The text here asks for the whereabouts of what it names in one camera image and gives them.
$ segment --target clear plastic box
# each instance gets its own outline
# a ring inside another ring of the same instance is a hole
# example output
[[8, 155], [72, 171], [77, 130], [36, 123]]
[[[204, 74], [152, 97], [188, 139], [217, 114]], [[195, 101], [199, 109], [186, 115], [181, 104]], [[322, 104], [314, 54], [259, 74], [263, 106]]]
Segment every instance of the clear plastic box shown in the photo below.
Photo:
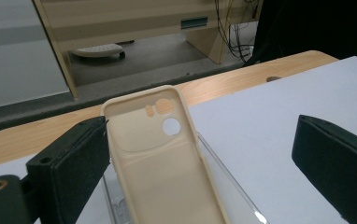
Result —
[[[221, 200], [231, 223], [266, 224], [266, 218], [257, 209], [246, 192], [237, 184], [230, 172], [221, 162], [213, 149], [199, 133], [199, 148], [205, 156], [214, 177]], [[130, 213], [117, 174], [110, 165], [103, 176], [104, 192], [113, 224], [132, 224]]]

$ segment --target beige phone case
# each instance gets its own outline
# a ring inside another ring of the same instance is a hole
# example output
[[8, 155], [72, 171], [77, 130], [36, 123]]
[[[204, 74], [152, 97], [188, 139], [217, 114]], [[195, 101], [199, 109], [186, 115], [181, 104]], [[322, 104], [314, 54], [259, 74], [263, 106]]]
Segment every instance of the beige phone case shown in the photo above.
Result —
[[135, 224], [229, 223], [176, 88], [111, 99], [101, 114]]

